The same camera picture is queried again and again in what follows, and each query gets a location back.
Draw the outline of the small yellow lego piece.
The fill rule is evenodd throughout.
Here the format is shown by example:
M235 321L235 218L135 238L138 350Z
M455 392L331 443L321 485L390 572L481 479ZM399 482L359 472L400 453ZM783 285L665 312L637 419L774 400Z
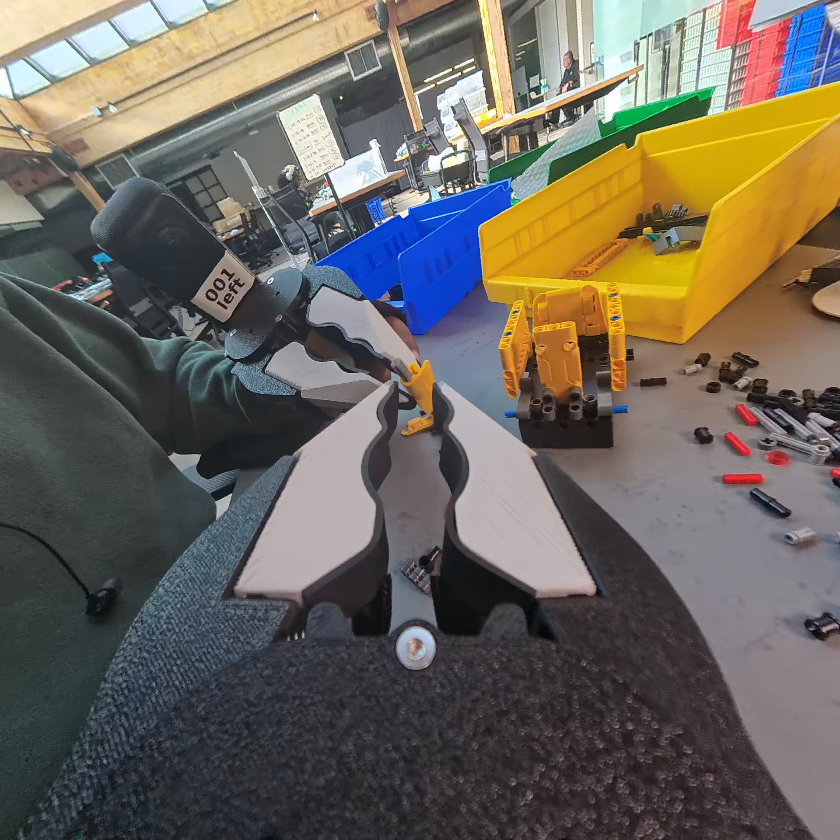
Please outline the small yellow lego piece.
M414 399L422 415L408 421L401 435L411 437L431 430L434 427L434 385L435 378L432 366L428 360L423 363L413 363L403 366L398 371L401 383L405 386L409 396Z

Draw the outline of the wooden office desk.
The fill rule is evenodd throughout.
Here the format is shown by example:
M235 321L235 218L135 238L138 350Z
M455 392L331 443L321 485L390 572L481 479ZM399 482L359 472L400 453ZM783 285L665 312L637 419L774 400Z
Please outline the wooden office desk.
M517 112L509 117L497 119L479 127L481 135L486 139L500 139L505 160L510 156L510 139L520 134L530 134L540 131L543 118L565 108L582 109L591 106L598 99L604 98L625 82L637 80L644 65L625 70L613 77L597 81L588 87L575 88L556 96L546 102Z
M328 230L324 216L330 213L339 213L344 229L349 231L352 238L361 236L371 231L375 226L366 204L374 198L383 196L392 184L398 183L405 176L406 174L402 170L387 172L383 177L372 183L365 184L346 194L341 194L333 180L327 175L327 184L332 196L316 201L313 208L308 211L308 216L325 242L328 238Z

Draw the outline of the silver bubble wrap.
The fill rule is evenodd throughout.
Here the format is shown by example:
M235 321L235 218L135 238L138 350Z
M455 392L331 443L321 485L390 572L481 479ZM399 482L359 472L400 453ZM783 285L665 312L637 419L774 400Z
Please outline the silver bubble wrap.
M540 157L511 180L511 203L525 200L588 162L602 140L600 125L592 109L556 141L544 146Z

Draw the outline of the blue plastic bin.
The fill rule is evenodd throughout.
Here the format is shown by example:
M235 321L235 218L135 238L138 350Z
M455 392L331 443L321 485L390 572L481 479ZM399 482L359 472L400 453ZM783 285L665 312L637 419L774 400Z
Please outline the blue plastic bin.
M412 207L319 261L371 300L396 286L414 334L427 333L482 281L479 226L511 207L511 181Z

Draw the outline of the skylight window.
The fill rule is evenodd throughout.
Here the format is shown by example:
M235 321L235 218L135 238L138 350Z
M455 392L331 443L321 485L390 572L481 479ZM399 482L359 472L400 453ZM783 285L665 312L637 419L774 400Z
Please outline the skylight window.
M40 49L3 59L1 96L20 100L106 60L182 28L230 5L230 1L151 1L55 38Z

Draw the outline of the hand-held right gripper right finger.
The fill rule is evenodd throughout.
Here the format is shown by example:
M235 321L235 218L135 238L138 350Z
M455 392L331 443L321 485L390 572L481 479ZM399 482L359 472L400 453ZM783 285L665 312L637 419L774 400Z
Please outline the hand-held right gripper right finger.
M439 630L476 636L498 606L529 620L542 602L597 595L537 454L447 384L434 386L434 420L450 492L434 579Z

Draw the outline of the person's left hand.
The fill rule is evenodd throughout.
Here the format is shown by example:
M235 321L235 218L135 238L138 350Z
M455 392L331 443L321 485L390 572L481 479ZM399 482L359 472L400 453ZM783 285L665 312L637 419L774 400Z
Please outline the person's left hand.
M383 318L391 325L392 329L406 344L409 350L413 353L413 357L417 364L421 364L423 359L415 337L411 333L407 325L405 313L402 310L394 307L388 301L372 301L374 308L383 316Z

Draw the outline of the green plastic bin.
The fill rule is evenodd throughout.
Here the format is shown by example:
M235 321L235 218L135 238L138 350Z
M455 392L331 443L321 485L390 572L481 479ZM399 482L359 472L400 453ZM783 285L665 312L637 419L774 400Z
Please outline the green plastic bin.
M639 134L706 117L715 90L716 86L710 86L679 94L672 98L616 112L612 120L600 121L602 140L597 144L598 151L593 152L592 158L576 170L620 145L631 148ZM511 181L540 157L544 146L492 167L489 171L489 183Z

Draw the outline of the yellow plastic storage bin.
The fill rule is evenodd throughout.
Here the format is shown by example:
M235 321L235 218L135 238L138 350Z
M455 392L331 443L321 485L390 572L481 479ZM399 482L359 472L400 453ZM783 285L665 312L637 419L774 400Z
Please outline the yellow plastic storage bin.
M696 246L637 239L586 280L614 284L629 334L685 343L834 210L839 85L640 133L479 226L490 301L532 305L650 212L707 215Z

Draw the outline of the pile of small lego pins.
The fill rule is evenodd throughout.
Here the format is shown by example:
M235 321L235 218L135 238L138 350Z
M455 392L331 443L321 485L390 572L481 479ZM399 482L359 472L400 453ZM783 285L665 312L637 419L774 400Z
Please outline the pile of small lego pins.
M785 466L789 463L790 452L799 453L808 458L814 466L824 466L834 459L838 463L838 428L833 420L819 413L802 412L813 405L802 403L793 391L782 390L778 394L768 393L767 380L748 375L754 373L752 357L735 353L732 358L742 367L732 369L729 362L721 367L720 380L709 381L707 391L719 393L722 383L729 383L733 389L744 392L745 402L734 406L736 414L749 427L761 426L763 437L756 447L765 453L768 464ZM741 457L751 456L752 449L735 433L724 435L727 446ZM749 487L749 498L776 518L787 520L793 511L775 497L761 489L764 476L755 474L725 474L721 481L728 486ZM790 546L802 549L816 544L818 534L812 528L789 530L783 540ZM804 619L804 629L819 641L838 647L839 622L833 613L825 612L819 616Z

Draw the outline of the grey green lego motor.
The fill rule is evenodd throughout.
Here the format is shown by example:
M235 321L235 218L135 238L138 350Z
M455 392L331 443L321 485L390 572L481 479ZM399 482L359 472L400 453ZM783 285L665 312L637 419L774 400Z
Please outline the grey green lego motor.
M706 233L706 226L699 224L682 224L663 231L646 230L643 237L651 245L656 257L670 255L685 249L698 246Z

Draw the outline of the orange lego frame piece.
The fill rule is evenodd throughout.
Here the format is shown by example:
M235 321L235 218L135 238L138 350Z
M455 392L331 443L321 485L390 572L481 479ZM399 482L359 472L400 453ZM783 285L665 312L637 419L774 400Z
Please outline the orange lego frame piece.
M631 244L629 238L614 238L593 250L569 271L570 279L592 277L613 259L620 256Z

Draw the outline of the black office chair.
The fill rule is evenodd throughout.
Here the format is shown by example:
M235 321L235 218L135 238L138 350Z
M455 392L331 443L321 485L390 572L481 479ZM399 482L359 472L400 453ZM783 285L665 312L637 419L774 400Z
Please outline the black office chair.
M465 98L459 99L452 106L452 112L469 146L474 180L476 184L486 185L489 183L490 169L490 155L487 140L477 127Z

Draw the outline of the grey lego connector piece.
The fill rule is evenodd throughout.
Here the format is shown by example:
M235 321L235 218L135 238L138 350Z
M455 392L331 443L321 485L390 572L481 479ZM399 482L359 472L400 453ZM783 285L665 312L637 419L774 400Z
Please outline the grey lego connector piece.
M443 560L441 547L435 546L421 556L406 560L400 567L401 575L426 597L433 597L433 579L439 575Z

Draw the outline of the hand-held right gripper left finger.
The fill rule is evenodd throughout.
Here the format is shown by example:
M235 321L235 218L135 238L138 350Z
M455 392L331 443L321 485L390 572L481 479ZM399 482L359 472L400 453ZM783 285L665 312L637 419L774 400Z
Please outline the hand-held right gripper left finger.
M389 544L380 489L400 391L381 384L293 456L234 574L234 606L283 607L281 634L336 606L360 636L392 621Z

